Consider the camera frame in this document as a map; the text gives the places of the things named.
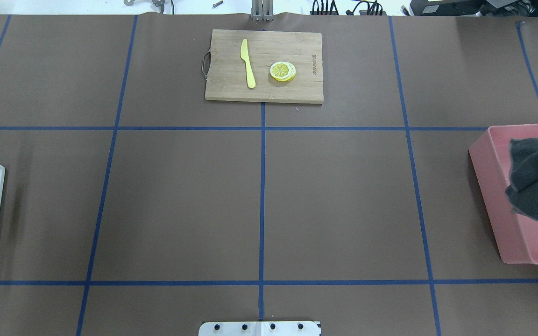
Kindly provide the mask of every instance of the wooden cutting board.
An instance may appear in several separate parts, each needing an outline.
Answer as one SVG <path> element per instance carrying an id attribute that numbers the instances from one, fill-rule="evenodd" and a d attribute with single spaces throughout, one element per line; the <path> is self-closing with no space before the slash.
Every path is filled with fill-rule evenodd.
<path id="1" fill-rule="evenodd" d="M 240 58 L 242 40 L 248 39 L 248 55 L 256 87 L 246 85 L 246 68 Z M 214 29 L 211 65 L 207 75 L 207 100 L 323 104 L 323 44 L 320 33 L 267 32 Z M 278 82 L 269 74 L 277 61 L 296 67 L 296 77 Z"/>

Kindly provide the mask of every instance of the lemon slice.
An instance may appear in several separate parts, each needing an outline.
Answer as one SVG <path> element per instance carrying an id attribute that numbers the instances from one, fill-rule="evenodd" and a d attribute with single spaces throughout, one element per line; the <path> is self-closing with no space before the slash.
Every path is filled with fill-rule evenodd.
<path id="1" fill-rule="evenodd" d="M 269 72 L 276 81 L 288 82 L 294 79 L 296 68 L 290 62 L 275 62 Z"/>

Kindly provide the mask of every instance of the metal mount plate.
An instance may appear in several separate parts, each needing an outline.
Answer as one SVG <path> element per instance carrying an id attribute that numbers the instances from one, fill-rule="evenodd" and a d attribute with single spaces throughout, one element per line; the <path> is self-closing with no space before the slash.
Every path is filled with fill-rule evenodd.
<path id="1" fill-rule="evenodd" d="M 320 336 L 315 321 L 205 322 L 198 336 Z"/>

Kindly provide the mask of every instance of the metal bracket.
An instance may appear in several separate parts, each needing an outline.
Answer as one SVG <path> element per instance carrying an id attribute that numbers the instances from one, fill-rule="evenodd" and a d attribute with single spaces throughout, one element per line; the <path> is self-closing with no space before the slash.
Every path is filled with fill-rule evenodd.
<path id="1" fill-rule="evenodd" d="M 273 0 L 252 0 L 252 21 L 273 21 Z"/>
<path id="2" fill-rule="evenodd" d="M 321 336 L 316 321 L 206 322 L 198 336 Z"/>

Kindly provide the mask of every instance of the brown table surface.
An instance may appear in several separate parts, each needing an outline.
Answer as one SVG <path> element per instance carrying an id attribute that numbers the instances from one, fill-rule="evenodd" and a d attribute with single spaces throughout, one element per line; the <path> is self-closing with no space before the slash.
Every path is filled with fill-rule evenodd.
<path id="1" fill-rule="evenodd" d="M 516 21 L 0 16 L 0 335 L 538 335 L 467 154 L 538 123 Z M 213 28 L 321 32 L 325 103 L 206 101 Z"/>

